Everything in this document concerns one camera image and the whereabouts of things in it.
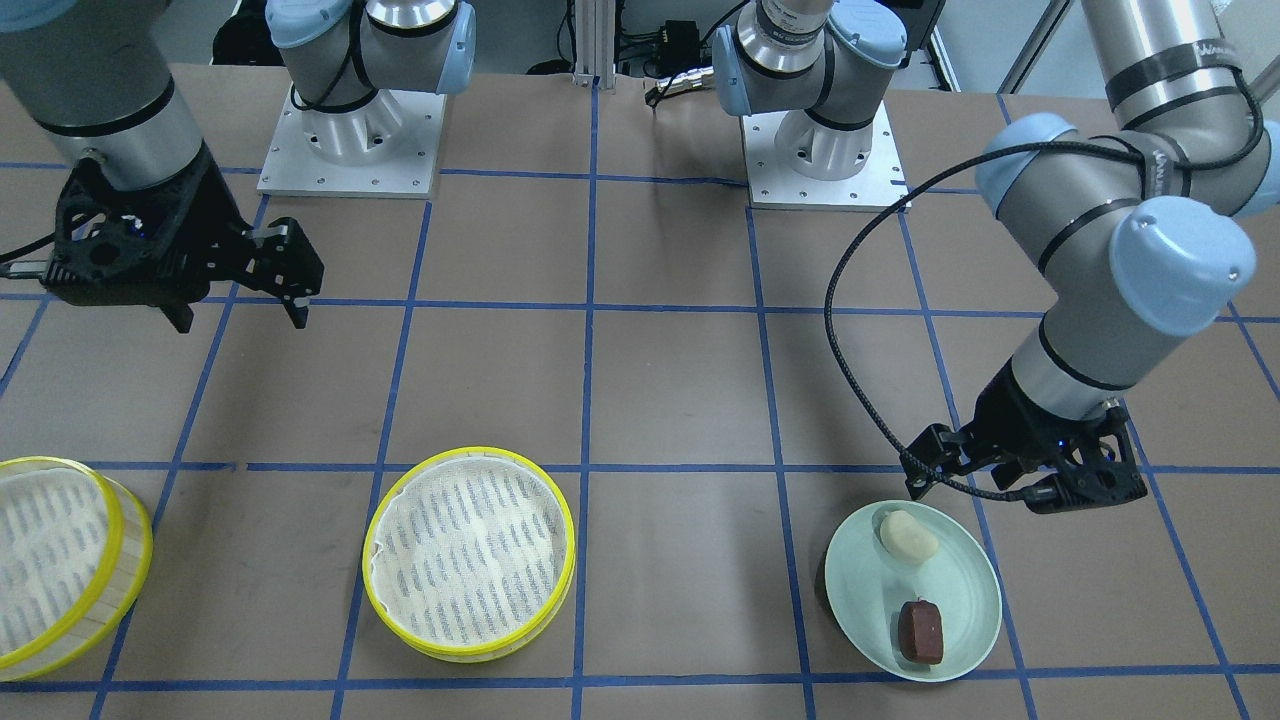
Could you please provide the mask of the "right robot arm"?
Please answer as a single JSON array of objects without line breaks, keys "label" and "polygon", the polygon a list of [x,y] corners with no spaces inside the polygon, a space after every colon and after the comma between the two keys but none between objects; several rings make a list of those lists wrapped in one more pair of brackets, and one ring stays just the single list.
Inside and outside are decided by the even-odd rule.
[{"label": "right robot arm", "polygon": [[[308,319],[325,266],[300,223],[242,215],[150,33],[161,1],[5,1],[3,78],[70,163],[44,261],[3,256],[79,307],[147,306],[186,333],[214,282]],[[477,40],[466,1],[269,1],[291,76],[259,188],[425,199],[444,100],[470,85]]]}]

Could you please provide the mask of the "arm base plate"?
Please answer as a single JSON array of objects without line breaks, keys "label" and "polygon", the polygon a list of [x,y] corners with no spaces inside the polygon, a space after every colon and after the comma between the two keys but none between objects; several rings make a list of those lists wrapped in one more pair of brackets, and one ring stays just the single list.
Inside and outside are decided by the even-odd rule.
[{"label": "arm base plate", "polygon": [[799,110],[741,117],[740,126],[755,209],[881,211],[908,193],[884,102],[855,131],[827,128]]},{"label": "arm base plate", "polygon": [[287,97],[259,176],[282,197],[431,197],[447,96],[383,90],[342,114],[302,110]]}]

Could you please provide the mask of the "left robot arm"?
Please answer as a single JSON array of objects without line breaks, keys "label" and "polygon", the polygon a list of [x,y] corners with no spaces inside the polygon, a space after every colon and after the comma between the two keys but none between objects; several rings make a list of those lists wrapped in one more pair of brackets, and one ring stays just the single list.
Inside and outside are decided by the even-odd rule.
[{"label": "left robot arm", "polygon": [[[947,486],[1038,514],[1147,496],[1123,396],[1251,282],[1240,219],[1277,204],[1277,124],[1265,119],[1207,1],[1084,5],[1117,129],[1087,138],[1037,113],[924,179],[850,241],[823,301],[838,369],[899,452],[911,500]],[[877,225],[964,170],[1056,295],[960,428],[904,443],[855,379],[835,292]]]}]

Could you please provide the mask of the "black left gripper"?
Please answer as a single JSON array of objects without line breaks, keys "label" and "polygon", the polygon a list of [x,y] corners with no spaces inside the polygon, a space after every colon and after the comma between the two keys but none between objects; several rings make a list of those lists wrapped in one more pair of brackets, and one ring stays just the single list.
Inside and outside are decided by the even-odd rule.
[{"label": "black left gripper", "polygon": [[1024,475],[1046,469],[1048,475],[1015,493],[1033,512],[1129,503],[1149,489],[1128,421],[1126,410],[1115,401],[1105,402],[1094,419],[1056,416],[1027,396],[1007,363],[979,393],[974,418],[961,430],[929,424],[902,451],[905,487],[910,498],[923,498],[934,486],[975,497],[977,489],[956,477],[987,470],[996,487],[1007,491]]}]

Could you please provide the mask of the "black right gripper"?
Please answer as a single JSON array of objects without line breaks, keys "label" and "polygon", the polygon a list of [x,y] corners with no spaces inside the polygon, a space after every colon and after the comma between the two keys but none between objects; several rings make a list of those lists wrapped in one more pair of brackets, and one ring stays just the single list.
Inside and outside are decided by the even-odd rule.
[{"label": "black right gripper", "polygon": [[79,307],[156,307],[179,333],[214,281],[268,293],[296,329],[325,265],[297,220],[252,229],[206,143],[170,179],[118,190],[92,158],[74,164],[56,205],[44,288]]}]

